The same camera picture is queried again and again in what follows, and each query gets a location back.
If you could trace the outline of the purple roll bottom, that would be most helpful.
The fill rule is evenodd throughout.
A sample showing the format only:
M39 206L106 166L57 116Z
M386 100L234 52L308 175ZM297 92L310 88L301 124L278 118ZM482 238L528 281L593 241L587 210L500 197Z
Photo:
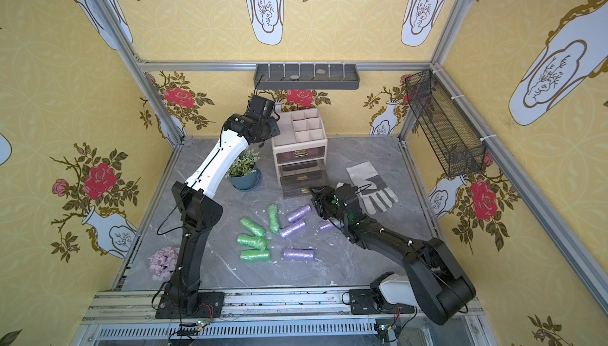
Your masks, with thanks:
M313 261L315 259L313 249L289 249L283 250L285 261Z

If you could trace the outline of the transparent top drawer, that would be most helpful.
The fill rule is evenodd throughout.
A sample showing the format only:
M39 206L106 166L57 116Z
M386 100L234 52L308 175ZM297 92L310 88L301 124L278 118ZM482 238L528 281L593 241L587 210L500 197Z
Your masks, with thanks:
M276 154L278 164L290 162L301 162L310 159L319 159L326 157L326 147L320 146L316 148L303 148L294 151L285 151Z

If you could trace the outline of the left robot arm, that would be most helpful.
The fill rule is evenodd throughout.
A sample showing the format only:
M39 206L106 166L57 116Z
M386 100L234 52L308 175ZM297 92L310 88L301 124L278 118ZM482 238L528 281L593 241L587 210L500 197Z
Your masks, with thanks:
M169 282L165 285L156 317L192 317L204 303L199 296L200 267L207 239L223 214L214 201L215 193L232 166L251 144L262 145L280 135L275 102L255 95L245 113L234 114L223 124L218 142L198 169L184 182L177 181L171 192L182 221L182 239Z

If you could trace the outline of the purple roll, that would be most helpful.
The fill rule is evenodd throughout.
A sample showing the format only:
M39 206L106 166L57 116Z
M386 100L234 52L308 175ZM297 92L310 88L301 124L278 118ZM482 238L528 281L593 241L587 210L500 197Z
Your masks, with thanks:
M341 229L341 225L339 223L333 223L330 220L323 220L319 223L319 230L320 231L326 231L326 230L340 230Z
M313 261L315 259L313 249L289 249L283 250L285 261Z
M285 227L280 230L280 236L282 238L288 238L291 235L296 234L298 231L301 231L306 228L306 223L304 220L299 220L295 223L292 223L290 226Z
M311 206L309 204L306 204L306 205L304 205L304 206L302 206L300 208L297 208L297 209L295 209L293 211L290 211L287 214L287 221L289 223L296 223L299 220L307 217L311 213L312 213Z

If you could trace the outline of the purple roll top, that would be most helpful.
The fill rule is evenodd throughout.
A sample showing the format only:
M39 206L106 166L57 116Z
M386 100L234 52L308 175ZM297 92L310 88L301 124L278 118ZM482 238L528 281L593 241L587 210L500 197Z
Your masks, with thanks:
M306 205L304 205L304 206L302 206L300 208L297 208L297 209L295 209L293 211L290 211L287 214L287 221L289 223L296 223L299 220L307 217L311 213L312 213L311 206L309 204L306 204Z

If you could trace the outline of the green roll upper left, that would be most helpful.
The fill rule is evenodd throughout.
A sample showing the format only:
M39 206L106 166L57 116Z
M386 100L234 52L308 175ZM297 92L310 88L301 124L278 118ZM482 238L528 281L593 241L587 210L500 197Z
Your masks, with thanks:
M261 225L255 223L249 217L243 217L239 220L239 223L242 227L248 230L252 235L257 237L264 237L266 235L266 230Z

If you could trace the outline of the green roll upright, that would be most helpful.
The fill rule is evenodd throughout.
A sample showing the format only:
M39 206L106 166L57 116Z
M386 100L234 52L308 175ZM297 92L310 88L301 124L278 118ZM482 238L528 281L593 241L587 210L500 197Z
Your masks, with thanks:
M267 210L269 216L269 230L272 234L280 232L279 211L276 204L271 204Z

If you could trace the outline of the green roll bottom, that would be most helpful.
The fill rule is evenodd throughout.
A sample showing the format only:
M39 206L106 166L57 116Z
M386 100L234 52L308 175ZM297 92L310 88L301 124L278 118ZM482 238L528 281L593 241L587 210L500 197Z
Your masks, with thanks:
M271 261L271 253L268 249L248 249L241 252L240 259L243 262L266 262Z

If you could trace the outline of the transparent drawer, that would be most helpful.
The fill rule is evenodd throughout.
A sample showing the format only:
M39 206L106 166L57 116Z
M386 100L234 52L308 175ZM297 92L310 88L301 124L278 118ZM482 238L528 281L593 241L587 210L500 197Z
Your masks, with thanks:
M279 182L283 198L291 199L310 195L310 187L329 185L323 159L298 162L279 167Z
M320 146L316 148L303 148L294 151L285 151L276 154L278 164L290 162L301 162L310 159L319 159L326 157L326 147Z

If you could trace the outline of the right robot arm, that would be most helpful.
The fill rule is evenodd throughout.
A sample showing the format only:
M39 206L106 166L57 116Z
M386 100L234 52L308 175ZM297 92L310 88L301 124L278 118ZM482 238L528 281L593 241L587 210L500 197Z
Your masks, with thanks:
M313 207L321 218L350 243L375 251L405 270L405 279L393 273L378 281L384 302L417 306L437 325L467 311L476 288L447 245L438 238L410 238L380 224L364 213L358 191L350 184L310 188Z

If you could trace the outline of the potted green plant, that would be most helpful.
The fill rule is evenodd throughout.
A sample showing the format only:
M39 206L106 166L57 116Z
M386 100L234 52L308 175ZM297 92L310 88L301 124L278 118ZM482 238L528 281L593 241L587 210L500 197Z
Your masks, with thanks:
M250 191L259 186L262 180L260 170L257 168L259 153L245 149L230 166L226 178L232 186L242 192Z

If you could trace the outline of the white work glove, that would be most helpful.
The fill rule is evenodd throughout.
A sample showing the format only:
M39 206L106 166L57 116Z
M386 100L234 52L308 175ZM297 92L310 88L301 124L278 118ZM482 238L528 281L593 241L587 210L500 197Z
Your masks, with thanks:
M363 162L346 170L351 182L357 187L357 195L363 201L369 216L375 215L377 211L386 212L398 202L397 195L371 162Z

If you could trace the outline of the beige drawer organizer cabinet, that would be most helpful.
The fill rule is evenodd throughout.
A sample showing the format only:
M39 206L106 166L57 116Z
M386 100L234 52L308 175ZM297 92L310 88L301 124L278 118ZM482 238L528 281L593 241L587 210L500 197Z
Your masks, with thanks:
M283 197L302 197L311 187L327 186L328 139L319 110L281 113L277 124L280 135L272 138L272 153Z

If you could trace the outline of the green roll middle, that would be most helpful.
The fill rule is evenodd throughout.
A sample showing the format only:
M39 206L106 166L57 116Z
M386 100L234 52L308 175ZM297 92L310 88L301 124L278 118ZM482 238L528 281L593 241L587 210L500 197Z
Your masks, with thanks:
M269 240L262 236L239 235L237 244L250 249L266 250L269 247Z

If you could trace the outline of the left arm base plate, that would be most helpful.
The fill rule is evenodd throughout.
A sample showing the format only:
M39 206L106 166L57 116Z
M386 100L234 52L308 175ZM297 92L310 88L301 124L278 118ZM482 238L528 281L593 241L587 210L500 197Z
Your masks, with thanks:
M155 318L218 318L223 309L224 299L223 292L196 292L192 295L174 297L164 293L156 309Z

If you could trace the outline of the purple artificial flower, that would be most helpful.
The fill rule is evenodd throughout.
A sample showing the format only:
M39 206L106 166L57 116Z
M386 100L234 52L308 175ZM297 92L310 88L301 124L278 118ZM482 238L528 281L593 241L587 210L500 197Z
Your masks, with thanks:
M149 257L149 272L155 281L168 281L176 269L179 249L163 247Z

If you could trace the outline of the grey wall shelf tray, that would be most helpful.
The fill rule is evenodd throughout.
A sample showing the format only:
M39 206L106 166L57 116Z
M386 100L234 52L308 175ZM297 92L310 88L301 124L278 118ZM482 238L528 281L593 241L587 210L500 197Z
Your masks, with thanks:
M355 64L345 62L269 62L256 65L254 86L263 90L357 90Z

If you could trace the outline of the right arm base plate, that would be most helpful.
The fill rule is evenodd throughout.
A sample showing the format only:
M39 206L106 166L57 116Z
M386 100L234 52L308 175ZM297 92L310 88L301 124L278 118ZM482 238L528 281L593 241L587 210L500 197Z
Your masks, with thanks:
M378 289L351 289L348 292L348 306L351 314L413 314L415 306L405 303L388 303Z

